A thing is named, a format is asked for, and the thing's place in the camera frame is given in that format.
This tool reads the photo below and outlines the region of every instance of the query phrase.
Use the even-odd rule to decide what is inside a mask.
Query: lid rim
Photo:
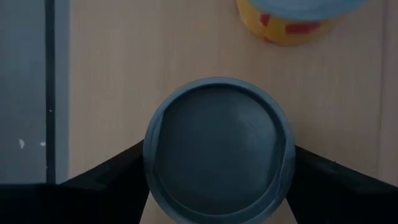
[[[293,21],[324,21],[337,18],[350,12],[366,2],[366,0],[335,1],[325,3],[322,7],[307,10],[289,10],[275,6],[267,0],[247,0],[257,10],[268,12],[283,19]]]

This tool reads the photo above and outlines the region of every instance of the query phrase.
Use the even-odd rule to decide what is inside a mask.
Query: black object
[[[55,0],[45,0],[44,6],[46,181],[55,184]]]
[[[61,185],[1,185],[1,223],[139,223],[142,142]],[[296,147],[287,196],[301,223],[397,223],[398,188]]]

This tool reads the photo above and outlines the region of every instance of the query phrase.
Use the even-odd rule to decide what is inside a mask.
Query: red spots
[[[288,34],[309,34],[321,26],[320,22],[311,22],[306,24],[289,24],[286,26]]]
[[[263,14],[260,17],[260,21],[263,26],[268,26],[269,19],[271,18],[270,14]]]

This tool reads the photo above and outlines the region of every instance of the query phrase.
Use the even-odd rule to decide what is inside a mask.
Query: light wood surface
[[[398,186],[398,1],[386,1],[385,9],[378,177]]]
[[[156,107],[176,88],[219,76],[268,92],[299,146],[398,184],[397,172],[386,174],[397,166],[391,156],[398,152],[390,150],[397,140],[380,136],[396,130],[381,113],[397,111],[386,106],[396,102],[394,93],[381,91],[394,85],[382,83],[382,72],[393,81],[397,68],[394,59],[383,62],[384,1],[369,0],[322,40],[291,48],[251,35],[234,1],[72,0],[70,8],[70,177],[140,141]],[[389,42],[398,38],[388,34]],[[291,218],[284,202],[268,222]],[[152,197],[143,220],[171,222]]]

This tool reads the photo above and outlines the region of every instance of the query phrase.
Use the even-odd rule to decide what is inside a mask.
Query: container lid
[[[322,21],[351,11],[366,0],[248,0],[275,16],[298,21]]]
[[[155,112],[144,140],[150,190],[178,223],[260,223],[286,196],[294,155],[277,103],[231,78],[181,87]]]

